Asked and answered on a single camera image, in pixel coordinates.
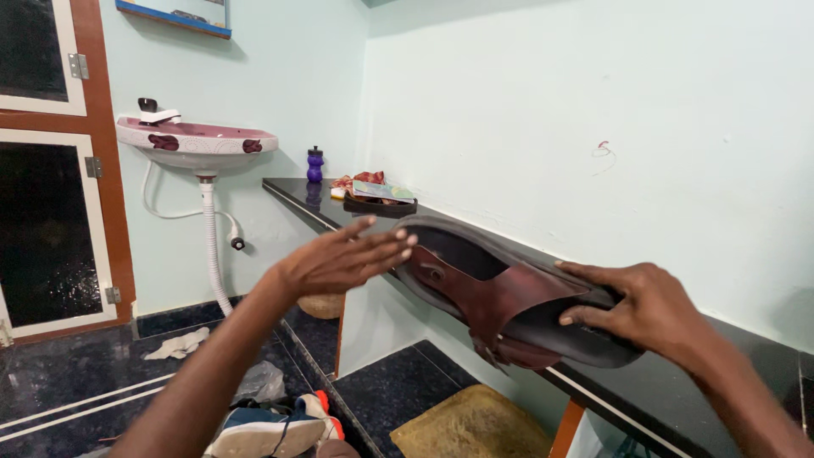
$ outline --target red patterned cloth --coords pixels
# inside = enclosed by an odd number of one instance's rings
[[[373,184],[386,184],[384,182],[384,172],[379,171],[376,172],[375,174],[372,174],[371,172],[362,172],[360,174],[356,174],[356,176],[354,176],[353,178],[350,178],[349,176],[345,175],[342,178],[335,179],[334,182],[330,184],[330,187],[341,187],[345,190],[346,193],[350,194],[351,196],[354,196],[353,180],[359,180]],[[387,205],[395,205],[398,203],[396,200],[390,199],[382,199],[382,202]]]

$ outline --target metal hinge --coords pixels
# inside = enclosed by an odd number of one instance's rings
[[[14,339],[11,338],[11,326],[4,320],[0,319],[0,346],[8,348],[14,345]]]
[[[85,168],[88,171],[88,178],[102,177],[102,160],[96,156],[85,158]]]
[[[68,54],[68,63],[71,64],[71,76],[77,79],[86,80],[90,78],[88,73],[88,61],[84,54]]]
[[[117,287],[105,288],[104,295],[107,297],[108,304],[118,304],[121,302],[121,294]]]

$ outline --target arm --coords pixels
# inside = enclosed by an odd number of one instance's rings
[[[574,262],[558,266],[624,295],[610,311],[572,307],[560,315],[560,324],[603,328],[677,364],[693,378],[746,456],[814,456],[814,445],[786,415],[749,359],[695,310],[675,277],[653,264],[621,269]]]
[[[297,298],[344,293],[409,258],[405,231],[357,240],[375,218],[321,236],[269,269],[113,447],[126,456],[200,458],[243,374]]]

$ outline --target hand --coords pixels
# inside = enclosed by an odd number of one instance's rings
[[[344,293],[409,259],[418,236],[407,231],[357,238],[373,226],[374,217],[359,218],[337,232],[320,236],[283,259],[278,268],[298,297]]]
[[[557,262],[561,270],[595,284],[611,286],[624,295],[612,310],[576,306],[560,315],[560,324],[602,328],[683,365],[692,358],[687,350],[701,350],[712,326],[687,296],[681,282],[655,264],[609,269]]]

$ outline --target purple water bottle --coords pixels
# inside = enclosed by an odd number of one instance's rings
[[[311,183],[319,183],[322,181],[322,165],[325,160],[322,159],[322,151],[319,147],[313,147],[308,150],[308,181]]]

